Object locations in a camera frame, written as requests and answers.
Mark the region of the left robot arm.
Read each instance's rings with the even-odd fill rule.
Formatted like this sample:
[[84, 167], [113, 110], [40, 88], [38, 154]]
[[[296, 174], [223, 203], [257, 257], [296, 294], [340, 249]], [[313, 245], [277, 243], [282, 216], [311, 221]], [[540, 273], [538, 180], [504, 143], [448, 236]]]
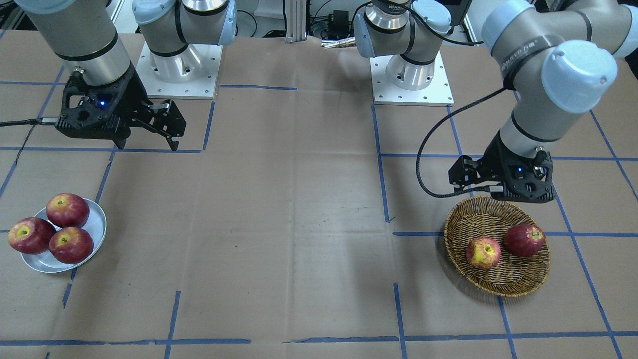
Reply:
[[[360, 55], [390, 55], [392, 82], [420, 90], [430, 83], [451, 16], [435, 0], [373, 0], [352, 25]], [[499, 65], [502, 91], [517, 91], [520, 100], [480, 159], [461, 156], [450, 168], [452, 196], [553, 200], [550, 151], [613, 84], [616, 59], [636, 50], [637, 7], [554, 0], [541, 13], [526, 0], [506, 0], [486, 18], [481, 40]]]

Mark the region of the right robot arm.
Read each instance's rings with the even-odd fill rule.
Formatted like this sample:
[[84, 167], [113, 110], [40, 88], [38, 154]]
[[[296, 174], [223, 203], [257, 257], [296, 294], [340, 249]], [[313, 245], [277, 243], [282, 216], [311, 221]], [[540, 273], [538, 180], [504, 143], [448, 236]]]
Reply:
[[[145, 129], [178, 150], [187, 123], [170, 99], [155, 104], [107, 8], [109, 0], [18, 0], [46, 44], [68, 70], [55, 117], [12, 121], [49, 125], [75, 139], [109, 140], [122, 150], [132, 128]], [[234, 0], [134, 0], [132, 13], [150, 51], [150, 70], [165, 83], [203, 74], [198, 45], [235, 38]]]

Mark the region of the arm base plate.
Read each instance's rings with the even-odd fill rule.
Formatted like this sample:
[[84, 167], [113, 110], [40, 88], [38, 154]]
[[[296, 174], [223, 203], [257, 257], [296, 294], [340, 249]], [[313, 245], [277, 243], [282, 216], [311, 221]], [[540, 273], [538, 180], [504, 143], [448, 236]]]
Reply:
[[369, 63], [374, 104], [446, 106], [455, 102], [440, 52], [424, 66], [407, 63], [400, 55], [373, 57]]
[[189, 44], [172, 57], [153, 54], [144, 44], [136, 65], [151, 99], [214, 100], [222, 51], [219, 45]]

